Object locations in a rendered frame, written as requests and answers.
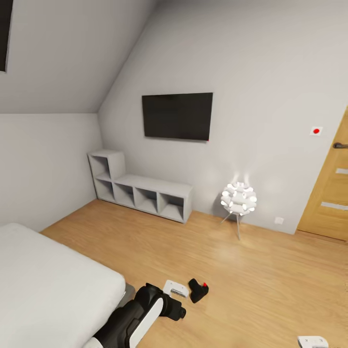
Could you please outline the digital camera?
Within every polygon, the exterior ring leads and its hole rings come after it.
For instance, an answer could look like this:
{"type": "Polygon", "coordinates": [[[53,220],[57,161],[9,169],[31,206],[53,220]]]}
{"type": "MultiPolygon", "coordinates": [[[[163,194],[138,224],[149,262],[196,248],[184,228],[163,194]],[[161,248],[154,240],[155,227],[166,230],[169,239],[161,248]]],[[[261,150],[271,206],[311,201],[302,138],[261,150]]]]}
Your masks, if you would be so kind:
{"type": "Polygon", "coordinates": [[[208,286],[204,285],[202,287],[194,278],[189,282],[189,286],[192,288],[193,291],[190,296],[193,303],[197,303],[208,293],[208,286]]]}

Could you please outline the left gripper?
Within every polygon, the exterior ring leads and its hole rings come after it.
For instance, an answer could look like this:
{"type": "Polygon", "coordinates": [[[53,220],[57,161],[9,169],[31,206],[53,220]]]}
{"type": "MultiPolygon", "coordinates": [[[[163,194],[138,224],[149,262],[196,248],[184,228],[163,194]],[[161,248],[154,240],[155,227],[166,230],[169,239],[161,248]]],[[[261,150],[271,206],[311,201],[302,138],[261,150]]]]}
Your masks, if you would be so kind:
{"type": "Polygon", "coordinates": [[[182,303],[171,298],[167,294],[164,294],[164,296],[167,301],[167,306],[163,314],[160,315],[160,317],[169,317],[174,321],[178,321],[180,318],[184,319],[186,315],[186,309],[181,306],[182,303]]]}

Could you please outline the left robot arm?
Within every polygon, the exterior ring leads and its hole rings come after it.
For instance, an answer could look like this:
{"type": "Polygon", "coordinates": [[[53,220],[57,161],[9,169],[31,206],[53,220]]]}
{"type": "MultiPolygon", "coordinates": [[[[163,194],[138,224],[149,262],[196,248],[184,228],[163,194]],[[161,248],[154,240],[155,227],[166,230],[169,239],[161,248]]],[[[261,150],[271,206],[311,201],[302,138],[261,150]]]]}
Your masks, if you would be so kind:
{"type": "Polygon", "coordinates": [[[187,298],[186,286],[167,280],[163,290],[146,283],[135,298],[115,309],[107,323],[81,348],[136,348],[157,317],[184,319],[186,309],[171,298],[172,292],[187,298]]]}

